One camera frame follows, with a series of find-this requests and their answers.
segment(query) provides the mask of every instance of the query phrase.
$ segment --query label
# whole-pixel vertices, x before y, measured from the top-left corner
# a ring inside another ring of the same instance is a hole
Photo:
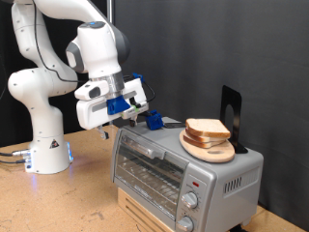
[[[56,148],[56,147],[59,147],[59,144],[58,144],[58,142],[56,141],[56,139],[54,139],[54,140],[52,140],[49,149]]]

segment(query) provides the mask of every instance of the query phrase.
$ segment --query control knob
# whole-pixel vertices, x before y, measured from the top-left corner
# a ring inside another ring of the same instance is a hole
[[[183,195],[182,202],[187,208],[194,209],[197,207],[197,196],[193,192],[187,193]]]
[[[182,231],[191,232],[193,231],[193,222],[190,217],[183,217],[183,219],[177,221],[177,227]]]

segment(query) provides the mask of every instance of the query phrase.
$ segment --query black cable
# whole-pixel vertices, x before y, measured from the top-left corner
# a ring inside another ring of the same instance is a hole
[[[41,61],[42,61],[42,64],[45,66],[45,68],[46,68],[47,70],[50,70],[50,71],[52,71],[52,72],[57,73],[57,76],[58,76],[58,78],[59,78],[61,81],[66,81],[66,82],[78,82],[78,83],[85,83],[85,82],[87,82],[87,81],[84,81],[84,80],[66,80],[66,79],[63,79],[63,78],[60,77],[60,75],[58,74],[57,71],[52,70],[52,69],[50,69],[50,68],[47,67],[47,65],[45,64],[44,60],[42,59],[42,55],[41,55],[40,48],[39,48],[39,44],[38,44],[38,36],[37,36],[37,5],[36,5],[36,3],[35,3],[34,0],[32,0],[32,1],[33,1],[33,4],[34,4],[34,7],[35,7],[35,39],[36,39],[37,50],[38,50],[40,59],[41,59]]]
[[[144,111],[143,113],[138,114],[138,116],[149,117],[149,116],[152,116],[152,114],[148,111]]]
[[[1,157],[12,157],[13,155],[10,153],[0,153]]]
[[[131,81],[135,79],[135,77],[133,75],[124,75],[124,82],[128,82],[128,81]],[[153,92],[153,97],[150,98],[149,100],[147,100],[147,103],[151,102],[153,99],[155,99],[155,91],[153,90],[153,88],[151,86],[149,86],[146,81],[144,80],[144,83],[152,92]]]
[[[16,164],[16,163],[24,163],[24,162],[26,162],[26,160],[25,159],[20,159],[20,160],[14,161],[14,162],[7,162],[7,161],[0,160],[0,162],[2,162],[2,163],[9,163],[9,164]]]
[[[3,97],[4,93],[5,93],[6,90],[7,90],[8,77],[7,77],[6,67],[4,66],[1,53],[0,53],[0,63],[1,63],[1,66],[2,66],[2,68],[3,68],[3,73],[4,73],[4,76],[5,76],[5,79],[6,79],[6,83],[5,83],[5,85],[4,85],[3,91],[2,91],[1,96],[0,96],[0,100],[2,100],[2,97]]]
[[[149,102],[151,102],[153,99],[155,99],[155,91],[153,90],[152,87],[150,87],[150,86],[146,83],[146,81],[144,81],[144,84],[153,92],[153,97],[150,98],[149,100],[147,100],[147,103],[149,103]]]

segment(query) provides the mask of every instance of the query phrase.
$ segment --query wooden plate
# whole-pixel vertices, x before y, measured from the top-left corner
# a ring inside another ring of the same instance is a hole
[[[180,134],[180,141],[183,147],[190,155],[196,157],[197,159],[208,162],[226,162],[232,160],[235,156],[234,147],[229,141],[211,148],[199,148],[185,142],[183,140],[184,134],[185,130],[183,130]]]

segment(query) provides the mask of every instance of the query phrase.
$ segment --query wooden crate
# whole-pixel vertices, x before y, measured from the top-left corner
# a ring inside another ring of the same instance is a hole
[[[118,188],[118,204],[145,230],[149,232],[174,232],[174,230],[146,210],[121,188]]]

